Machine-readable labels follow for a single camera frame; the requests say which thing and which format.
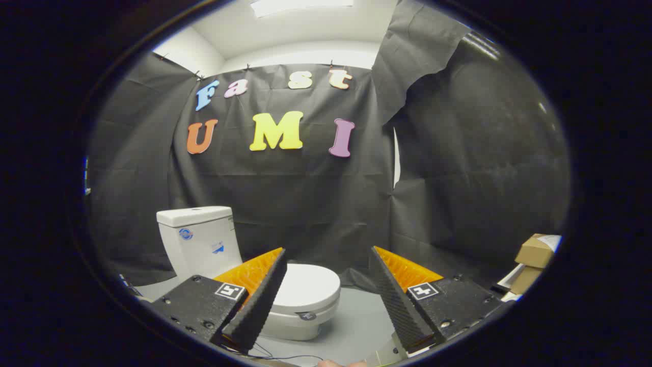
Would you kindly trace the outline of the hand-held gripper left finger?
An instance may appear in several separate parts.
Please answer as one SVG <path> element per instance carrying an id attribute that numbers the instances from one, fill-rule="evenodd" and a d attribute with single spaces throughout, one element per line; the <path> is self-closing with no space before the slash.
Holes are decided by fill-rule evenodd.
<path id="1" fill-rule="evenodd" d="M 273 249 L 217 277 L 192 275 L 151 306 L 191 336 L 247 353 L 267 321 L 286 271 L 286 249 Z"/>

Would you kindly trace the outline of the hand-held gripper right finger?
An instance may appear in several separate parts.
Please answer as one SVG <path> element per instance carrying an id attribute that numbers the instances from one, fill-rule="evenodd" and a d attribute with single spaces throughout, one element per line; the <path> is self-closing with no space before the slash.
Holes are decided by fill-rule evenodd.
<path id="1" fill-rule="evenodd" d="M 468 277 L 443 277 L 378 246 L 369 258 L 373 283 L 408 353 L 447 343 L 511 305 Z"/>

